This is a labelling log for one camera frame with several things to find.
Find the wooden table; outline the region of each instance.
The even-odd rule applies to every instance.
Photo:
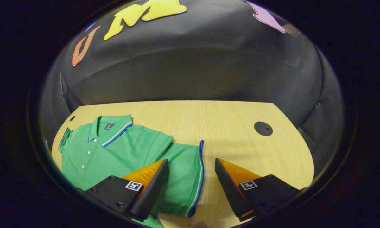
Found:
[[[313,180],[310,151],[287,117],[274,104],[243,101],[143,101],[81,106],[64,122],[54,139],[52,157],[59,169],[62,169],[61,154],[54,148],[58,148],[67,127],[74,130],[98,116],[128,114],[134,124],[172,135],[176,143],[198,145],[205,140],[205,180],[196,214],[191,218],[160,214],[165,228],[193,227],[199,221],[210,228],[240,224],[214,171],[216,157],[260,176],[276,175],[297,189],[309,186]],[[273,134],[257,133],[254,129],[257,121],[269,124]]]

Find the shirt collar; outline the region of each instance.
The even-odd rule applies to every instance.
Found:
[[[115,123],[110,130],[103,132],[101,135],[98,135],[98,126],[102,122]],[[120,117],[105,117],[99,116],[97,117],[92,125],[90,126],[89,136],[87,141],[90,142],[94,139],[97,139],[99,143],[106,147],[110,143],[112,143],[116,138],[118,138],[124,131],[132,125],[131,115],[120,116]]]

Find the yellow letter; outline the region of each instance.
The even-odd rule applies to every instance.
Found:
[[[89,48],[89,45],[90,45],[90,42],[92,41],[92,38],[93,38],[93,35],[94,33],[98,30],[99,27],[95,28],[93,31],[91,31],[88,35],[87,35],[87,41],[85,43],[85,46],[83,47],[83,50],[82,52],[79,54],[79,49],[80,49],[80,46],[82,45],[83,41],[86,39],[83,38],[79,43],[77,43],[77,45],[74,47],[74,52],[73,52],[73,56],[72,56],[72,65],[73,66],[76,66],[81,60],[82,58],[85,56],[86,52],[87,52],[87,49]]]
[[[114,15],[113,23],[110,26],[109,32],[104,36],[104,40],[108,40],[122,31],[124,27],[121,25],[122,20],[128,26],[134,26],[149,7],[149,12],[142,17],[144,21],[184,13],[187,9],[186,6],[182,6],[179,3],[179,0],[149,0],[142,6],[137,4],[128,6]]]

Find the blue trim stripe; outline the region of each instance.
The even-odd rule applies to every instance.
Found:
[[[200,185],[200,191],[199,191],[199,196],[197,197],[196,203],[194,204],[193,208],[190,210],[188,217],[193,216],[196,213],[196,205],[200,200],[200,195],[201,195],[201,190],[203,188],[203,183],[204,183],[204,162],[203,162],[203,146],[204,146],[204,140],[201,140],[200,142],[200,160],[201,160],[201,166],[203,167],[203,177],[201,179],[201,185]]]
[[[86,29],[85,32],[87,32],[96,22],[94,22],[93,24],[89,25],[89,27]]]
[[[108,145],[110,145],[114,140],[116,140],[120,135],[122,135],[122,133],[124,133],[124,131],[128,128],[128,127],[131,127],[132,126],[132,123],[127,125],[124,130],[122,130],[116,137],[113,138],[113,140],[111,140],[110,142],[108,142],[107,144],[105,144],[103,147],[106,147]]]
[[[89,136],[87,136],[87,142],[89,142],[89,139],[90,139],[90,130],[92,129],[92,125],[93,125],[93,124],[90,125]]]
[[[65,130],[65,132],[64,132],[64,135],[62,136],[62,139],[61,139],[61,141],[59,142],[58,151],[59,151],[59,148],[61,147],[62,140],[63,140],[63,138],[65,137],[65,134],[67,133],[67,130],[69,130],[69,127],[66,128],[66,130]]]

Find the folded shirt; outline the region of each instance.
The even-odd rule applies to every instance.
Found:
[[[132,124],[131,115],[97,117],[93,123],[67,129],[59,145],[62,170],[70,182],[87,190],[110,175],[123,177],[162,159],[168,159],[167,184],[152,214],[191,217],[204,178],[200,146],[172,143],[173,136]],[[157,227],[160,222],[153,222]]]

